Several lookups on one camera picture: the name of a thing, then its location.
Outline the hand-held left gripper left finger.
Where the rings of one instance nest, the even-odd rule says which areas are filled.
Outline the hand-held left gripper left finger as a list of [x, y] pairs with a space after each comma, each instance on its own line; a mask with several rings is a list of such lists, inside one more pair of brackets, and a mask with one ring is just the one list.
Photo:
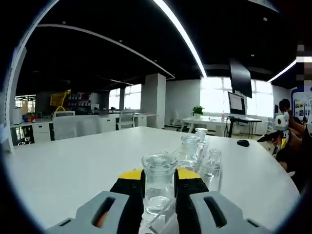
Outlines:
[[119, 176], [103, 191], [67, 218], [46, 230], [47, 234], [137, 234], [143, 214], [145, 173], [142, 169]]

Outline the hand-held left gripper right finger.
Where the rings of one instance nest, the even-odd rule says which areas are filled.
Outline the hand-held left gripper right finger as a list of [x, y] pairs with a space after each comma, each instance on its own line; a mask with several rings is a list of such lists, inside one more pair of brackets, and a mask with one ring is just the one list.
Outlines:
[[177, 221], [181, 234], [267, 234], [269, 230], [188, 169], [175, 170]]

